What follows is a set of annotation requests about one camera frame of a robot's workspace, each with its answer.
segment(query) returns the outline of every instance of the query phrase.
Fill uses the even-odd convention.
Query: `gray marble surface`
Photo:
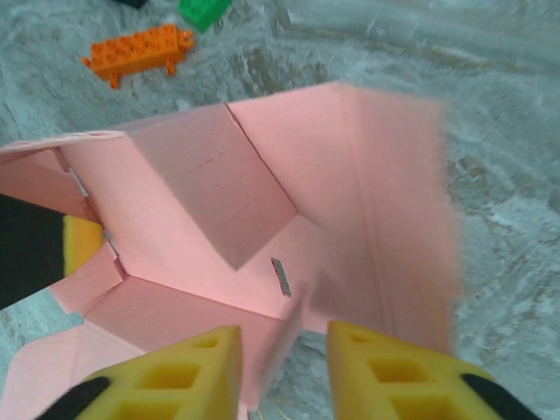
[[[326,11],[336,3],[323,0]],[[468,284],[457,307],[457,355],[490,371],[543,419],[560,418],[560,74],[550,65],[557,55],[546,66],[512,66],[507,54],[489,51],[425,54],[417,45],[339,31],[328,19],[300,19],[302,30],[286,20],[289,0],[234,0],[175,78],[150,71],[113,91],[80,63],[93,41],[184,25],[175,4],[151,0],[138,12],[109,0],[0,0],[0,144],[322,81],[445,99]],[[395,4],[453,16],[469,10],[480,22],[514,18],[520,42],[539,25],[560,34],[555,0]],[[503,43],[504,51],[512,44]],[[25,342],[80,322],[47,292],[0,311],[0,381]],[[300,336],[254,418],[332,418],[324,337]]]

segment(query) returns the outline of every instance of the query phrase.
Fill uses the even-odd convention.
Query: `orange lego brick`
[[[181,31],[175,24],[164,24],[133,35],[110,38],[91,45],[91,59],[81,62],[100,79],[119,88],[122,76],[165,67],[175,74],[175,64],[185,61],[186,52],[195,46],[193,31]]]

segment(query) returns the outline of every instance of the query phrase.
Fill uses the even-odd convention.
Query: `pink cardboard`
[[[449,351],[460,281],[443,115],[331,83],[0,149],[0,190],[48,172],[22,198],[83,209],[114,246],[51,287],[86,323],[17,355],[0,417],[30,418],[25,360],[66,386],[222,325],[242,328],[243,419],[302,327],[344,319]],[[75,363],[36,363],[44,340]]]

